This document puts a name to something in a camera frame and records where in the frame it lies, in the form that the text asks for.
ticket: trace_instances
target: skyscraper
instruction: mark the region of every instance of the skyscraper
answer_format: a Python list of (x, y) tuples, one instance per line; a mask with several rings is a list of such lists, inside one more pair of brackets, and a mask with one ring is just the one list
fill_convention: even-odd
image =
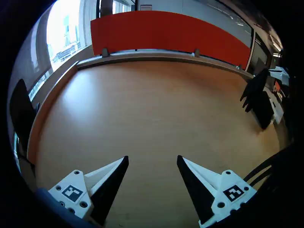
[(64, 39), (65, 39), (65, 47), (66, 47), (71, 43), (70, 42), (69, 16), (68, 15), (63, 19), (63, 25), (64, 25), (64, 28), (65, 28)]

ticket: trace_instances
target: white object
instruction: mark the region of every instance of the white object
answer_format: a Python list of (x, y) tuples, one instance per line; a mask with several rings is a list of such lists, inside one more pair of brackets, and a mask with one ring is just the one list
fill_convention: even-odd
[(265, 86), (263, 91), (266, 91), (269, 97), (269, 101), (271, 103), (271, 107), (273, 109), (273, 117), (277, 124), (279, 124), (282, 120), (282, 117), (284, 115), (283, 108), (281, 104), (278, 102), (277, 98), (275, 95)]
[(199, 221), (201, 228), (208, 227), (228, 217), (232, 210), (238, 210), (242, 203), (246, 203), (257, 192), (231, 170), (218, 174), (184, 157), (183, 159), (192, 173), (214, 197), (211, 206), (214, 216), (204, 224)]
[(49, 190), (49, 193), (66, 209), (81, 219), (91, 220), (94, 205), (90, 197), (120, 165), (123, 158), (98, 170), (83, 174), (74, 170)]
[(289, 86), (289, 74), (282, 67), (276, 66), (274, 69), (269, 69), (270, 76), (282, 81), (282, 84)]

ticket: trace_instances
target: glass wall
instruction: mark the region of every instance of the glass wall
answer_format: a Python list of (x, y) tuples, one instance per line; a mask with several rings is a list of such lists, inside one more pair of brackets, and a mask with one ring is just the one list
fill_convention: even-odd
[(271, 60), (272, 57), (266, 45), (263, 43), (259, 35), (255, 34), (253, 53), (247, 72), (250, 74), (257, 74), (263, 66), (266, 66), (269, 69)]

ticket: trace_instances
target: wall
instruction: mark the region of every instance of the wall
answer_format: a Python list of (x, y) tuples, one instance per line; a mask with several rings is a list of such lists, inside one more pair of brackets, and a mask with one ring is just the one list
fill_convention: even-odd
[[(267, 49), (270, 51), (270, 54), (274, 53), (274, 46), (272, 42), (269, 42), (268, 39), (268, 33), (265, 32), (263, 29), (260, 27), (256, 26), (255, 23), (243, 12), (241, 11), (235, 4), (233, 4), (230, 0), (221, 0), (225, 5), (229, 6), (231, 9), (233, 9), (237, 14), (239, 14), (254, 30), (255, 32), (259, 35), (259, 37), (262, 39), (264, 44), (266, 45)], [(271, 30), (271, 35), (276, 38), (277, 40), (280, 40), (278, 35), (274, 30)]]
[(76, 61), (81, 61), (84, 59), (89, 59), (94, 57), (92, 46), (85, 47), (83, 50), (78, 52), (76, 55), (67, 60), (63, 65), (61, 65), (52, 75), (45, 81), (42, 87), (38, 90), (34, 99), (32, 100), (33, 105), (36, 105), (38, 102), (40, 104), (44, 101), (47, 94), (53, 88), (58, 79), (65, 73), (71, 65)]
[(140, 5), (152, 5), (152, 10), (179, 13), (201, 19), (225, 30), (243, 42), (247, 47), (251, 47), (251, 28), (246, 24), (243, 24), (243, 26), (238, 25), (236, 20), (241, 21), (241, 19), (235, 13), (216, 1), (139, 0), (139, 10)]
[(38, 19), (24, 40), (16, 57), (8, 86), (8, 98), (6, 105), (6, 116), (8, 123), (8, 134), (11, 145), (13, 145), (14, 127), (10, 116), (10, 99), (16, 84), (23, 79), (28, 91), (30, 91), (39, 78), (51, 68), (48, 47), (46, 44), (46, 27), (49, 7)]

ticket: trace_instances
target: screw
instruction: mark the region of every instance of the screw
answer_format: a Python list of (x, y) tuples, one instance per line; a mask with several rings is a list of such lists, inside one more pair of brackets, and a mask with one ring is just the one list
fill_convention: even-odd
[(85, 208), (88, 206), (88, 204), (86, 202), (82, 201), (82, 202), (80, 202), (80, 206)]

